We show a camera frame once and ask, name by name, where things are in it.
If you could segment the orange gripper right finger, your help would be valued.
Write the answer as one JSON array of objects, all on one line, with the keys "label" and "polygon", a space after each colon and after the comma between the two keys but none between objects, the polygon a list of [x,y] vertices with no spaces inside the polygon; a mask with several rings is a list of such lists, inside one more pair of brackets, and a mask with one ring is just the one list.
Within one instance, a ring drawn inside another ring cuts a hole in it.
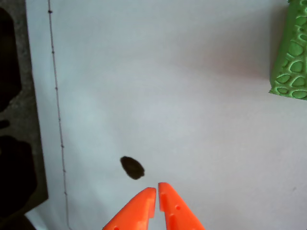
[{"label": "orange gripper right finger", "polygon": [[168,183],[158,184],[160,211],[167,230],[205,230],[177,191]]}]

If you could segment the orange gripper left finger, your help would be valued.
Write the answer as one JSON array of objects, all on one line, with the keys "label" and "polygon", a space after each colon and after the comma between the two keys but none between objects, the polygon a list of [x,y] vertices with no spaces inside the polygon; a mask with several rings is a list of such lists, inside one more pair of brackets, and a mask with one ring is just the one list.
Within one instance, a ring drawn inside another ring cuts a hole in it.
[{"label": "orange gripper left finger", "polygon": [[147,230],[154,217],[156,189],[147,187],[134,196],[104,227],[104,230]]}]

